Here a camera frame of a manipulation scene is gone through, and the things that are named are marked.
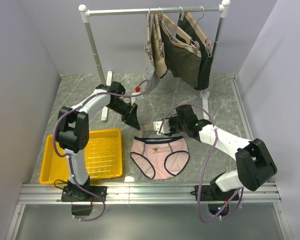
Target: glass panel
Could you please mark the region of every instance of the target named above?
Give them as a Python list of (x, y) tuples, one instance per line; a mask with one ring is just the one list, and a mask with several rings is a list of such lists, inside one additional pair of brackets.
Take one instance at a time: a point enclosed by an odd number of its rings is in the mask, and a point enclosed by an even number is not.
[[(91, 222), (72, 219), (70, 208), (69, 205), (27, 205), (17, 239), (283, 239), (272, 203), (242, 204), (242, 209), (228, 219), (208, 224), (200, 222), (195, 204), (108, 205), (104, 216)], [(208, 208), (202, 206), (202, 212), (207, 215)]]

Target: white wall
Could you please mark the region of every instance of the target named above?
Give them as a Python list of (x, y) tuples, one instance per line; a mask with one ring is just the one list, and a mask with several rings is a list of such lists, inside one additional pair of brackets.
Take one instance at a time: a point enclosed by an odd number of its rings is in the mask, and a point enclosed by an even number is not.
[(0, 240), (29, 181), (60, 82), (18, 0), (0, 0)]
[[(91, 10), (217, 6), (222, 0), (20, 0), (37, 27), (42, 42), (60, 73), (96, 73), (90, 43), (78, 6)], [(277, 0), (233, 0), (219, 41), (214, 73), (237, 74)], [(179, 14), (172, 14), (175, 20)], [(143, 73), (145, 15), (90, 18), (99, 56), (106, 73)], [(213, 42), (219, 13), (206, 12), (200, 21)]]
[(265, 141), (276, 163), (274, 180), (300, 240), (300, 0), (278, 0), (238, 85), (254, 137)]

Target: metal rail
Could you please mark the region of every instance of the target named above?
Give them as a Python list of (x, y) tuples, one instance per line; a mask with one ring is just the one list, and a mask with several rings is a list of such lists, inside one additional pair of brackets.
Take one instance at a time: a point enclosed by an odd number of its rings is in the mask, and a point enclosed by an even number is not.
[[(197, 182), (173, 183), (103, 183), (107, 186), (106, 204), (195, 204), (194, 190)], [(23, 204), (71, 204), (61, 202), (62, 191), (51, 185), (24, 184), (18, 205)], [(257, 191), (244, 189), (243, 203), (280, 203), (281, 199), (275, 183), (265, 183)], [(90, 202), (75, 204), (89, 205)]]
[(136, 9), (111, 9), (111, 10), (88, 10), (87, 14), (90, 16), (104, 16), (104, 15), (127, 15), (127, 14), (171, 14), (171, 13), (188, 13), (188, 12), (219, 12), (219, 6), (183, 6), (177, 7), (155, 7), (155, 8), (136, 8)]

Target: white tube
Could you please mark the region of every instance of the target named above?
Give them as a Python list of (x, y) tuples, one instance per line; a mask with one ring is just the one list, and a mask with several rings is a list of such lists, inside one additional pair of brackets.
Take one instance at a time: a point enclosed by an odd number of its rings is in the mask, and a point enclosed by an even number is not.
[(228, 9), (230, 5), (230, 0), (223, 0), (219, 5), (220, 18), (225, 18), (228, 14)]
[(87, 24), (87, 23), (89, 22), (89, 17), (86, 16), (86, 14), (85, 14), (85, 13), (88, 11), (87, 6), (84, 5), (84, 4), (81, 4), (81, 5), (79, 6), (79, 11), (80, 11), (80, 13), (81, 13), (82, 21), (83, 21), (85, 24)]
[[(220, 12), (220, 6), (203, 6), (204, 12)], [(130, 15), (130, 14), (151, 14), (160, 13), (192, 13), (201, 12), (201, 6), (183, 6), (180, 7), (156, 7), (156, 8), (136, 8), (136, 9), (111, 9), (111, 10), (88, 10), (85, 15), (87, 17), (105, 16), (105, 15)]]

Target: cable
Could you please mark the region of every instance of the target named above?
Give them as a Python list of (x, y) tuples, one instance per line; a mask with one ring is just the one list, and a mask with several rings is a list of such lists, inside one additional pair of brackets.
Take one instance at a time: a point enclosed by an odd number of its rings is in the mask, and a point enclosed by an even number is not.
[(143, 83), (145, 83), (145, 82), (148, 82), (148, 83), (150, 83), (151, 81), (150, 80), (148, 80), (148, 79), (146, 79), (146, 80), (143, 80), (142, 82), (140, 82), (139, 83), (139, 85), (138, 85), (138, 87), (140, 87)]
[(64, 184), (67, 184), (67, 182), (66, 182), (66, 181), (63, 181), (63, 180), (61, 180), (61, 179), (56, 179), (56, 180), (54, 180), (54, 182), (53, 182), (54, 186), (55, 186), (57, 189), (61, 189), (61, 190), (63, 191), (64, 189), (63, 189), (62, 187), (59, 187), (59, 186), (56, 185), (56, 181), (63, 182)]
[(83, 219), (82, 219), (82, 218), (80, 218), (80, 217), (73, 216), (74, 218), (78, 219), (79, 221), (89, 222), (89, 221), (97, 220), (98, 218), (100, 218), (100, 217), (104, 214), (104, 212), (105, 212), (105, 210), (106, 210), (106, 203), (105, 203), (105, 201), (104, 201), (101, 197), (99, 197), (98, 195), (96, 195), (96, 194), (94, 194), (94, 193), (92, 193), (92, 192), (90, 192), (90, 191), (84, 189), (82, 186), (80, 186), (80, 184), (79, 184), (79, 182), (77, 181), (76, 176), (75, 176), (75, 172), (74, 172), (74, 168), (73, 168), (73, 163), (72, 163), (72, 159), (71, 159), (72, 155), (71, 155), (70, 153), (61, 154), (61, 153), (58, 151), (58, 149), (57, 149), (57, 141), (56, 141), (56, 135), (57, 135), (57, 129), (58, 129), (58, 126), (59, 126), (60, 122), (61, 122), (64, 118), (66, 118), (69, 114), (72, 114), (73, 112), (75, 112), (75, 111), (77, 111), (77, 110), (83, 108), (83, 106), (85, 106), (89, 101), (91, 101), (92, 99), (94, 99), (94, 98), (97, 97), (97, 96), (100, 96), (100, 95), (112, 95), (112, 96), (117, 96), (117, 97), (135, 98), (135, 97), (139, 97), (139, 96), (144, 95), (147, 91), (149, 91), (149, 90), (151, 89), (151, 85), (152, 85), (152, 84), (151, 84), (151, 81), (148, 80), (148, 79), (146, 79), (146, 80), (143, 80), (143, 81), (139, 84), (139, 86), (140, 86), (141, 84), (145, 83), (145, 82), (149, 82), (148, 88), (147, 88), (144, 92), (141, 92), (141, 93), (136, 94), (136, 95), (122, 95), (122, 94), (117, 94), (117, 93), (113, 93), (113, 92), (99, 92), (99, 93), (97, 93), (97, 94), (95, 94), (95, 95), (91, 95), (91, 96), (89, 96), (89, 97), (88, 97), (81, 105), (79, 105), (78, 107), (75, 107), (74, 109), (72, 109), (72, 110), (66, 112), (65, 114), (63, 114), (63, 115), (56, 121), (56, 124), (55, 124), (54, 129), (53, 129), (53, 135), (52, 135), (52, 136), (53, 136), (53, 138), (52, 138), (52, 139), (53, 139), (53, 149), (54, 149), (55, 153), (56, 153), (59, 157), (61, 157), (61, 158), (66, 157), (66, 158), (68, 159), (68, 161), (69, 161), (69, 169), (70, 169), (70, 173), (71, 173), (71, 176), (72, 176), (72, 179), (73, 179), (75, 185), (76, 185), (81, 191), (83, 191), (83, 192), (85, 192), (85, 193), (91, 195), (92, 197), (97, 198), (98, 200), (100, 200), (100, 201), (102, 202), (102, 204), (103, 204), (102, 212), (101, 212), (98, 216), (96, 216), (96, 217), (88, 218), (88, 219), (87, 219), (87, 218), (83, 218)]
[[(218, 132), (217, 132), (217, 128), (216, 128), (216, 124), (213, 120), (213, 118), (211, 117), (211, 115), (203, 109), (203, 107), (197, 105), (197, 104), (194, 104), (194, 103), (182, 103), (182, 104), (179, 104), (175, 107), (173, 107), (166, 115), (165, 117), (163, 118), (162, 120), (162, 123), (161, 123), (161, 126), (160, 126), (160, 129), (159, 129), (159, 134), (161, 133), (161, 129), (163, 127), (163, 123), (165, 122), (165, 120), (167, 119), (168, 115), (175, 109), (177, 109), (178, 107), (181, 107), (181, 106), (194, 106), (194, 107), (197, 107), (199, 109), (201, 109), (208, 117), (209, 117), (209, 120), (213, 126), (213, 129), (214, 129), (214, 133), (215, 133), (215, 140), (214, 140), (214, 143), (212, 145), (212, 147), (210, 148), (210, 151), (208, 153), (208, 155), (206, 156), (206, 159), (204, 161), (204, 165), (203, 165), (203, 168), (202, 168), (202, 171), (201, 171), (201, 176), (200, 176), (200, 182), (199, 182), (199, 187), (198, 187), (198, 196), (201, 196), (201, 190), (202, 190), (202, 183), (204, 181), (204, 175), (205, 175), (205, 171), (206, 171), (206, 168), (207, 168), (207, 164), (208, 164), (208, 161), (214, 151), (214, 149), (216, 148), (216, 145), (217, 145), (217, 142), (218, 142)], [(201, 222), (203, 223), (210, 223), (211, 221), (213, 221), (215, 218), (217, 218), (220, 213), (222, 213), (222, 211), (226, 208), (226, 206), (231, 202), (231, 200), (237, 195), (237, 193), (241, 190), (241, 188), (238, 188), (234, 193), (233, 195), (229, 198), (229, 200), (221, 207), (221, 209), (214, 215), (212, 216), (210, 219), (208, 220), (205, 220), (203, 219), (202, 215), (201, 215), (201, 204), (200, 204), (200, 200), (201, 198), (200, 197), (197, 197), (197, 207), (198, 207), (198, 215), (199, 215), (199, 219), (201, 220)], [(236, 205), (236, 207), (234, 208), (234, 210), (232, 212), (230, 212), (227, 216), (224, 216), (224, 218), (226, 217), (229, 217), (231, 216), (238, 208), (239, 208), (239, 205), (242, 201), (242, 197), (243, 197), (243, 193), (244, 193), (244, 188), (242, 187), (242, 190), (241, 190), (241, 196), (240, 196), (240, 199)]]

